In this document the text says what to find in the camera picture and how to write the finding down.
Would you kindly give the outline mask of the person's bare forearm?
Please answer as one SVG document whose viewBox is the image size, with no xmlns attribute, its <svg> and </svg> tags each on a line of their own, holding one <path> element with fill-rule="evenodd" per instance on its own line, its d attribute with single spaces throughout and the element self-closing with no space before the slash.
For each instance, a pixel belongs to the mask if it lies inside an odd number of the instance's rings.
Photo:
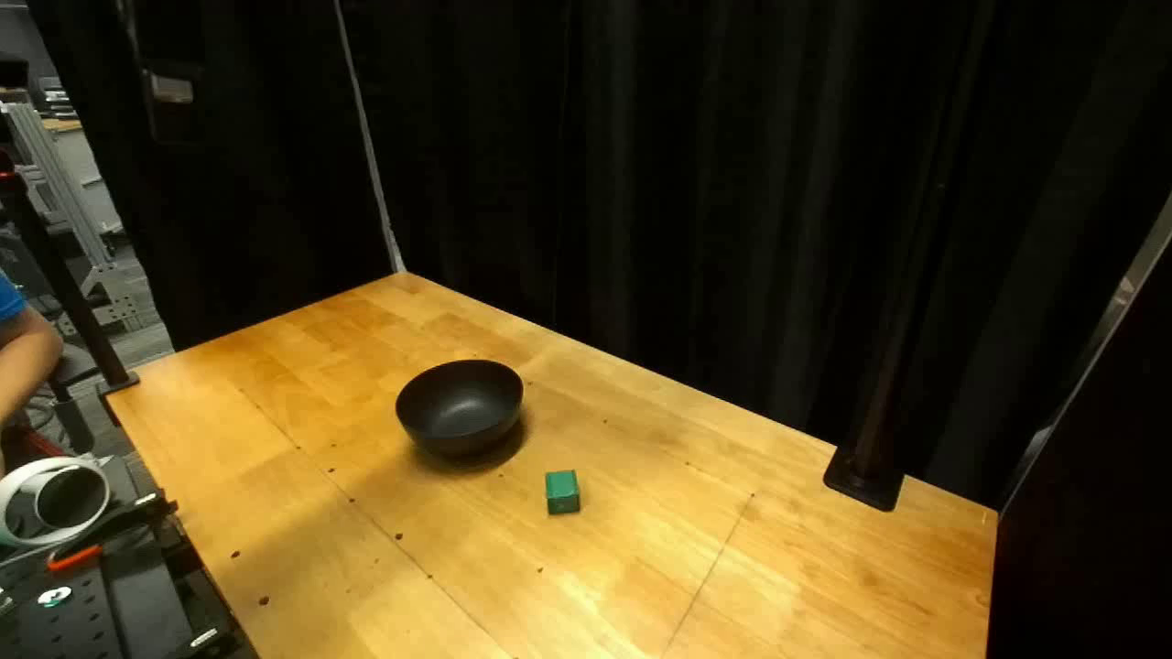
<svg viewBox="0 0 1172 659">
<path fill-rule="evenodd" d="M 28 402 L 59 358 L 62 342 L 40 310 L 24 308 L 0 326 L 0 420 L 10 420 Z"/>
</svg>

